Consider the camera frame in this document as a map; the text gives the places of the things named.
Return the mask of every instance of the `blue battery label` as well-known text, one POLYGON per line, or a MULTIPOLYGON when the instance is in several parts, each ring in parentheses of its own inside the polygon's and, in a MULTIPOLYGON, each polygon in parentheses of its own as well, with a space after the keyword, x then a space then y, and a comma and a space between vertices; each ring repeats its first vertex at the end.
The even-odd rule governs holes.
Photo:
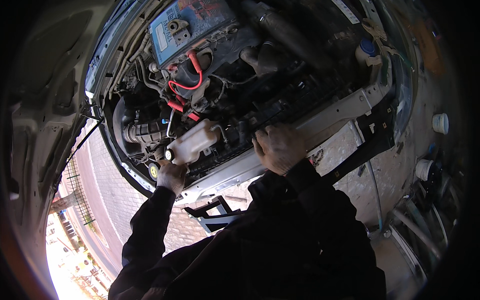
POLYGON ((205 34, 213 32, 234 18, 224 0, 178 0, 166 8, 149 27, 159 65, 172 58, 182 48, 205 34), (177 45, 167 25, 173 19, 187 21, 190 38, 177 45))

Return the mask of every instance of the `hand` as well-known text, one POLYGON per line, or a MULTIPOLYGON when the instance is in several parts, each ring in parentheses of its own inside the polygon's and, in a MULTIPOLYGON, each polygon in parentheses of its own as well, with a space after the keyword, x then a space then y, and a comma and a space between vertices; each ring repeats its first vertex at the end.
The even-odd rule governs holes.
POLYGON ((285 175, 307 155, 300 133, 285 124, 269 125, 255 136, 252 143, 262 165, 278 175, 285 175))
POLYGON ((187 169, 184 166, 167 164, 160 167, 156 177, 156 185, 171 190, 176 196, 180 195, 185 184, 187 169))

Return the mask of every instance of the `tree trunk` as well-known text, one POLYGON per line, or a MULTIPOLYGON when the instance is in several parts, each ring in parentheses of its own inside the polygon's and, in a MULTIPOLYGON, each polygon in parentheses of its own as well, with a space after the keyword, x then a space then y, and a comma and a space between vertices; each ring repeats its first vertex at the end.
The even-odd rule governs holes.
POLYGON ((80 193, 80 188, 77 188, 70 195, 60 198, 57 201, 53 202, 50 206, 50 211, 48 214, 57 213, 60 210, 67 209, 71 206, 77 204, 77 195, 80 193))

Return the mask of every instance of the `dark jacket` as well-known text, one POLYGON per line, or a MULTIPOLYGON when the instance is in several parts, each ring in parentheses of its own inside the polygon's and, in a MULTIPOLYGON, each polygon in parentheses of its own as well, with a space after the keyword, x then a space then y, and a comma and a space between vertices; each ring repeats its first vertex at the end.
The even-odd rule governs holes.
POLYGON ((254 203, 243 217, 162 258, 175 195, 157 188, 131 220, 108 298, 385 299, 357 210, 307 159, 285 177, 268 172, 249 190, 254 203))

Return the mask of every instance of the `mechanic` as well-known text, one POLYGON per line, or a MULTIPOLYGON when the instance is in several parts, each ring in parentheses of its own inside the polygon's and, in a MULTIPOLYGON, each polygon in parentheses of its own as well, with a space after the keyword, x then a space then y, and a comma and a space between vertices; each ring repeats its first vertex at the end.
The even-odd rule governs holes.
POLYGON ((384 272, 355 207, 323 182, 299 133, 278 124, 255 135, 269 171, 249 186, 253 202, 244 215, 164 257, 186 171, 161 167, 155 192, 130 222, 110 300, 386 298, 384 272))

